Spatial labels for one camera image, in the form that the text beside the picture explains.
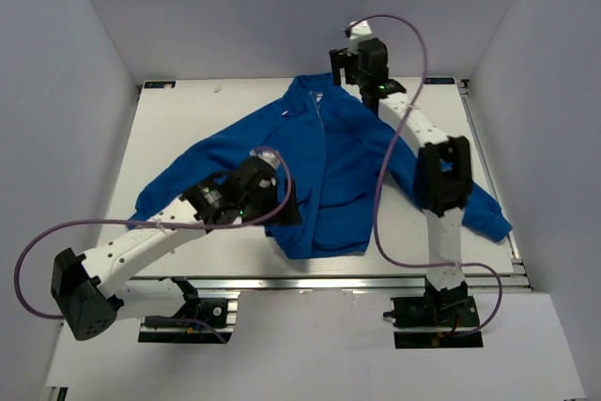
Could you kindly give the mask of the blue zip jacket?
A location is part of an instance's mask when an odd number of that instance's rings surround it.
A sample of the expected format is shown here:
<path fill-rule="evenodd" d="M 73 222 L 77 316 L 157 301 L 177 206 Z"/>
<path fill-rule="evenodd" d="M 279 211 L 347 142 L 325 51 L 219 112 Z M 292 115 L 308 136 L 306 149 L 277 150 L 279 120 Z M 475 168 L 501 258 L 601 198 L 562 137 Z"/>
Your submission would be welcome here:
<path fill-rule="evenodd" d="M 335 86 L 329 73 L 299 75 L 284 95 L 189 147 L 138 195 L 134 220 L 155 215 L 179 193 L 220 170 L 236 168 L 251 149 L 284 157 L 296 183 L 302 223 L 269 227 L 290 259 L 363 252 L 373 224 L 379 170 L 386 167 L 409 200 L 416 157 L 393 128 Z"/>

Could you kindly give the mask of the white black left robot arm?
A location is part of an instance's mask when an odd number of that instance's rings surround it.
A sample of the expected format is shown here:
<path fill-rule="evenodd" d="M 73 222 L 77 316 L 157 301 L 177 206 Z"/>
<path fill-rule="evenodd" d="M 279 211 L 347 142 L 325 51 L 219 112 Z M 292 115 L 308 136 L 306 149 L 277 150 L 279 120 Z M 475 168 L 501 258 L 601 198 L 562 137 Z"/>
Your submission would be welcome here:
<path fill-rule="evenodd" d="M 135 275 L 176 248 L 213 230 L 244 225 L 301 224 L 296 185 L 278 155 L 259 151 L 233 171 L 213 173 L 179 193 L 146 226 L 80 254 L 54 259 L 51 295 L 78 341 L 122 319 L 147 317 L 164 327 L 221 326 L 222 307 L 210 307 L 183 276 L 143 282 Z"/>

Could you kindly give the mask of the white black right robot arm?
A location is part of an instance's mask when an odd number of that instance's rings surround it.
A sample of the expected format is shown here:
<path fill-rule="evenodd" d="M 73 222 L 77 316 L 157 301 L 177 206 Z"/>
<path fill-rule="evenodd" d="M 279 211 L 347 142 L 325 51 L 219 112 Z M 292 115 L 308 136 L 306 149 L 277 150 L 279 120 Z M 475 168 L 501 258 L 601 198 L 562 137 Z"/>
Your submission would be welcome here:
<path fill-rule="evenodd" d="M 412 190 L 425 214 L 429 268 L 424 303 L 402 301 L 389 313 L 397 326 L 455 329 L 468 304 L 461 268 L 461 223 L 472 192 L 470 143 L 452 137 L 412 107 L 407 90 L 389 75 L 386 45 L 355 29 L 348 45 L 330 52 L 333 81 L 359 88 L 363 104 L 399 132 L 417 159 Z"/>

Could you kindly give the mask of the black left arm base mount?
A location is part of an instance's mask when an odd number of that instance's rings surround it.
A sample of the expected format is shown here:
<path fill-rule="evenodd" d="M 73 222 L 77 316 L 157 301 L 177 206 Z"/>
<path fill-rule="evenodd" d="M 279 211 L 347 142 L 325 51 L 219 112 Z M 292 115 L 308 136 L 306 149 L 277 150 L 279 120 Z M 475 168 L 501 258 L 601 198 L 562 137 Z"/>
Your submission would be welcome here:
<path fill-rule="evenodd" d="M 228 315 L 230 300 L 200 295 L 183 277 L 171 277 L 183 304 L 168 315 L 147 316 L 141 323 L 139 343 L 226 345 L 232 335 Z"/>

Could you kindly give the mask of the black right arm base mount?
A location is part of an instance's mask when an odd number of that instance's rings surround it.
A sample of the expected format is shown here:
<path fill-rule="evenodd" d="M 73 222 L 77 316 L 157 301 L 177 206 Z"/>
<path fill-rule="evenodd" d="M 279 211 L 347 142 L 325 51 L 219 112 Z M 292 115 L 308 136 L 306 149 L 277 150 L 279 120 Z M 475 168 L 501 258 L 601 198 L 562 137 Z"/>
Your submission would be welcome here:
<path fill-rule="evenodd" d="M 393 325 L 396 349 L 482 348 L 480 317 L 473 296 L 464 285 L 459 298 L 427 288 L 422 296 L 391 298 L 392 307 L 382 314 Z"/>

